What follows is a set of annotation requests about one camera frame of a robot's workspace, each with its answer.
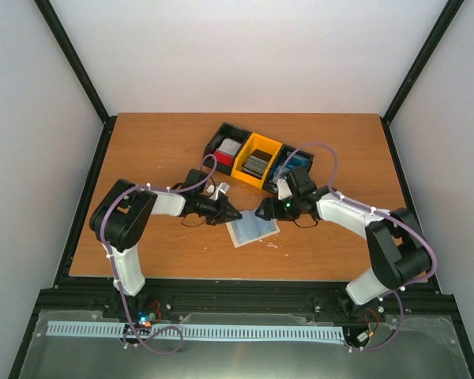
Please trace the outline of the grey card stack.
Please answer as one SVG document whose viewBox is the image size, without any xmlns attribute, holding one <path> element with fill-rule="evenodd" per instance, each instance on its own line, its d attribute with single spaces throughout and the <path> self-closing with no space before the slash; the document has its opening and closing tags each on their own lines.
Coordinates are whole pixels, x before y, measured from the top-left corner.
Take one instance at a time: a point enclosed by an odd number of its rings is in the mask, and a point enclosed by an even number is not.
<svg viewBox="0 0 474 379">
<path fill-rule="evenodd" d="M 260 149 L 255 149 L 246 158 L 241 171 L 255 178 L 262 178 L 271 159 L 271 154 Z"/>
</svg>

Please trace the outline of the beige card holder wallet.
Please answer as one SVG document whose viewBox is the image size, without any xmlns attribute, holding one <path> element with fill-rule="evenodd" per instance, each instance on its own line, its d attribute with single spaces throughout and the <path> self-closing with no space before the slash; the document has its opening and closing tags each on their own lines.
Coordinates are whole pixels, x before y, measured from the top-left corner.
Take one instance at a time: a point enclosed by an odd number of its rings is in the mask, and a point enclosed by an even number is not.
<svg viewBox="0 0 474 379">
<path fill-rule="evenodd" d="M 260 241 L 280 232 L 276 220 L 263 220 L 255 215 L 254 210 L 243 210 L 240 213 L 241 219 L 226 223 L 235 248 Z"/>
</svg>

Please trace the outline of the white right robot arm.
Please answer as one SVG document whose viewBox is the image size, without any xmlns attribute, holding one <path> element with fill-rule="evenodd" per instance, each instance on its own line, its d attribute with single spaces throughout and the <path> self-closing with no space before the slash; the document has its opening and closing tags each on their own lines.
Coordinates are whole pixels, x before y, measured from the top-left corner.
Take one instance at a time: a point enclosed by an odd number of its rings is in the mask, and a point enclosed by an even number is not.
<svg viewBox="0 0 474 379">
<path fill-rule="evenodd" d="M 335 223 L 367 242 L 371 267 L 346 286 L 352 304 L 362 306 L 393 290 L 435 273 L 437 259 L 421 234 L 414 215 L 359 203 L 331 186 L 318 188 L 299 167 L 277 181 L 275 197 L 267 197 L 255 215 L 263 220 L 295 222 L 301 215 L 314 222 Z"/>
</svg>

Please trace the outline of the metal front plate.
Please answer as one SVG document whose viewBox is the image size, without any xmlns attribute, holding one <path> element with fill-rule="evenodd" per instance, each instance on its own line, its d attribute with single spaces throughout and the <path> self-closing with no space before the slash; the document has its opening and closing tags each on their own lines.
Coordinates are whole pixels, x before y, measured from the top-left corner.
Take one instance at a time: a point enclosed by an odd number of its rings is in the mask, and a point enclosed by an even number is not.
<svg viewBox="0 0 474 379">
<path fill-rule="evenodd" d="M 299 317 L 193 313 L 144 349 L 134 338 L 46 336 L 50 321 L 118 322 L 98 312 L 43 312 L 21 378 L 474 378 L 450 318 L 388 316 L 373 337 L 342 343 L 187 341 L 180 325 L 318 325 Z"/>
</svg>

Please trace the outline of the yellow middle card bin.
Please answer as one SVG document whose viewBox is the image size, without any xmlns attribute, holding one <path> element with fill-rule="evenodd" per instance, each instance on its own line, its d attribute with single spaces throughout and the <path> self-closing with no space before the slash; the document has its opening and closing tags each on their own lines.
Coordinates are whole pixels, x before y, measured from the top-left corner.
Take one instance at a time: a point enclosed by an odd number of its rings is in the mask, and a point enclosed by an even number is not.
<svg viewBox="0 0 474 379">
<path fill-rule="evenodd" d="M 231 177 L 263 189 L 282 147 L 279 141 L 252 133 L 235 157 Z"/>
</svg>

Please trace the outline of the red and white card stack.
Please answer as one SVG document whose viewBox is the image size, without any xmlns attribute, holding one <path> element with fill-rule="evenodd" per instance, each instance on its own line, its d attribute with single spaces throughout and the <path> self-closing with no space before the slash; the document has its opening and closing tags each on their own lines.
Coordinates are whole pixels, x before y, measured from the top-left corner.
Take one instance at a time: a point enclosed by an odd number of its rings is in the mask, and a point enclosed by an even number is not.
<svg viewBox="0 0 474 379">
<path fill-rule="evenodd" d="M 240 142 L 231 138 L 223 139 L 220 146 L 214 152 L 217 161 L 224 166 L 231 167 L 241 145 Z"/>
</svg>

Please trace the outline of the blue card stack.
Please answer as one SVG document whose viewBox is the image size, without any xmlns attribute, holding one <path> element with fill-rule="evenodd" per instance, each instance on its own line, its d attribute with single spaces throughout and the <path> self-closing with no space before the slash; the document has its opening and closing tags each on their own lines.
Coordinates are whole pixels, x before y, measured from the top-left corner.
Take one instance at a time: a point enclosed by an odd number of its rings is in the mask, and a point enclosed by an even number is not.
<svg viewBox="0 0 474 379">
<path fill-rule="evenodd" d="M 282 159 L 277 164 L 277 167 L 273 173 L 273 178 L 276 178 L 280 171 L 282 172 L 282 174 L 284 174 L 285 172 L 293 170 L 297 167 L 305 167 L 307 170 L 309 170 L 310 165 L 311 165 L 311 161 L 309 161 L 308 158 L 295 155 L 287 162 L 283 170 L 281 170 L 281 167 L 283 166 L 284 161 L 285 159 Z"/>
</svg>

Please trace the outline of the black left frame post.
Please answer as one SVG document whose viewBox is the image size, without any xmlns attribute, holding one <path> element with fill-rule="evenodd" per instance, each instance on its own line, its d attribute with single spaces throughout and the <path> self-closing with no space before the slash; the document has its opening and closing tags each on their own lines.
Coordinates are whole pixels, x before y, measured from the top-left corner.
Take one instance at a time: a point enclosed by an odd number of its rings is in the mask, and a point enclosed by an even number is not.
<svg viewBox="0 0 474 379">
<path fill-rule="evenodd" d="M 42 15 L 47 27 L 50 29 L 51 34 L 55 38 L 58 46 L 64 54 L 66 61 L 69 63 L 73 73 L 78 79 L 81 87 L 83 88 L 92 108 L 96 112 L 98 119 L 101 123 L 106 126 L 109 123 L 111 116 L 108 114 L 106 107 L 96 90 L 96 87 L 92 83 L 87 70 L 84 67 L 69 35 L 67 34 L 55 8 L 48 0 L 35 0 L 37 9 Z"/>
</svg>

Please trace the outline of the black card bin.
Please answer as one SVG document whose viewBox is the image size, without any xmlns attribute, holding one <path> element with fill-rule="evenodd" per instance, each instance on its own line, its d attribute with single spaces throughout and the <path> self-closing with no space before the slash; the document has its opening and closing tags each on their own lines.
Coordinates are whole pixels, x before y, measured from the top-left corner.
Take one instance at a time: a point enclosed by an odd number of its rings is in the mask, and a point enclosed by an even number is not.
<svg viewBox="0 0 474 379">
<path fill-rule="evenodd" d="M 273 159 L 271 167 L 266 173 L 265 181 L 261 187 L 265 192 L 277 192 L 277 175 L 284 162 L 292 155 L 294 150 L 295 149 L 292 146 L 287 144 L 283 144 L 281 146 L 277 156 Z M 313 154 L 300 150 L 287 162 L 286 166 L 281 171 L 281 174 L 285 175 L 286 172 L 293 170 L 297 167 L 305 167 L 309 171 L 312 167 L 313 162 Z"/>
<path fill-rule="evenodd" d="M 249 130 L 224 122 L 205 146 L 203 156 L 213 154 L 217 161 L 216 171 L 230 176 L 236 157 L 250 135 Z"/>
</svg>

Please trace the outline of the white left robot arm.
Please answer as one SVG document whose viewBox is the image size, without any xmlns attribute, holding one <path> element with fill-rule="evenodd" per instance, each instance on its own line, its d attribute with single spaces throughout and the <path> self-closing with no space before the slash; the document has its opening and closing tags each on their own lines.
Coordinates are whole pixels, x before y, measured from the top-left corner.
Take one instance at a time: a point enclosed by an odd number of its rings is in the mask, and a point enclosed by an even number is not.
<svg viewBox="0 0 474 379">
<path fill-rule="evenodd" d="M 123 178 L 111 187 L 93 212 L 89 227 L 110 261 L 114 287 L 124 295 L 120 306 L 130 317 L 143 316 L 149 299 L 140 290 L 145 285 L 138 255 L 138 243 L 150 216 L 200 216 L 208 225 L 230 223 L 243 215 L 230 203 L 225 182 L 210 195 L 204 194 L 211 181 L 203 171 L 192 169 L 184 182 L 164 189 L 138 186 Z"/>
</svg>

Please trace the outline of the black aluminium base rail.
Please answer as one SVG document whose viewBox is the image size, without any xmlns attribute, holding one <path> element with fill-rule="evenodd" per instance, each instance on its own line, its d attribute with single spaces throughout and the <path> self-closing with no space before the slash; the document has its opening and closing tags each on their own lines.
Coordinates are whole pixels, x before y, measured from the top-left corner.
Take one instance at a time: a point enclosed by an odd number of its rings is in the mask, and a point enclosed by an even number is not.
<svg viewBox="0 0 474 379">
<path fill-rule="evenodd" d="M 97 310 L 106 318 L 134 321 L 159 310 L 162 321 L 191 313 L 280 314 L 334 325 L 365 325 L 384 316 L 447 315 L 458 319 L 456 302 L 432 284 L 408 287 L 395 300 L 350 306 L 343 282 L 148 279 L 138 295 L 121 298 L 110 279 L 65 279 L 39 293 L 34 310 Z"/>
</svg>

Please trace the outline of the black right frame post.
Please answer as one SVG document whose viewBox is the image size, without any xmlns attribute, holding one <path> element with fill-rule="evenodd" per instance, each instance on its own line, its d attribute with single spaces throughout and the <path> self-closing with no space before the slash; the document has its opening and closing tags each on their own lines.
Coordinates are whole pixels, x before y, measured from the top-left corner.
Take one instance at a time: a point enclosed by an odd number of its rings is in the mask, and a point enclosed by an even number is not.
<svg viewBox="0 0 474 379">
<path fill-rule="evenodd" d="M 446 34 L 464 2 L 464 0 L 449 0 L 442 8 L 441 13 L 437 17 L 427 38 L 424 40 L 422 47 L 419 49 L 419 52 L 405 75 L 404 80 L 401 82 L 401 85 L 386 109 L 385 114 L 382 116 L 382 121 L 386 126 L 390 126 L 392 121 L 395 119 L 401 106 L 407 99 L 410 91 L 419 79 L 419 76 L 423 72 L 431 56 L 441 42 L 442 37 Z"/>
</svg>

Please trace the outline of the black frame post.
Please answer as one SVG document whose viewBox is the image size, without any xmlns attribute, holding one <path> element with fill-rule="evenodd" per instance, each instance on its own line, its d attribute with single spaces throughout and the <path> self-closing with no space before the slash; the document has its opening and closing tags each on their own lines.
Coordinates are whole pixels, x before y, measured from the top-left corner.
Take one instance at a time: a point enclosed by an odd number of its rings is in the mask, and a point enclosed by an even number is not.
<svg viewBox="0 0 474 379">
<path fill-rule="evenodd" d="M 47 27 L 50 29 L 51 34 L 55 38 L 58 46 L 64 54 L 66 61 L 69 63 L 73 73 L 78 79 L 81 87 L 83 88 L 92 108 L 96 112 L 98 119 L 101 123 L 106 126 L 109 123 L 111 116 L 108 114 L 106 107 L 96 90 L 96 87 L 92 83 L 87 70 L 84 67 L 69 35 L 67 34 L 55 8 L 48 0 L 35 0 L 37 9 L 42 15 Z"/>
<path fill-rule="evenodd" d="M 424 40 L 422 47 L 419 49 L 419 52 L 405 75 L 404 80 L 401 82 L 401 85 L 386 109 L 385 114 L 382 116 L 382 121 L 386 126 L 390 126 L 392 121 L 395 119 L 401 106 L 407 99 L 410 91 L 419 79 L 419 76 L 423 72 L 431 56 L 441 42 L 442 37 L 446 34 L 464 2 L 464 0 L 449 0 L 442 8 L 441 13 L 437 17 L 427 38 Z"/>
</svg>

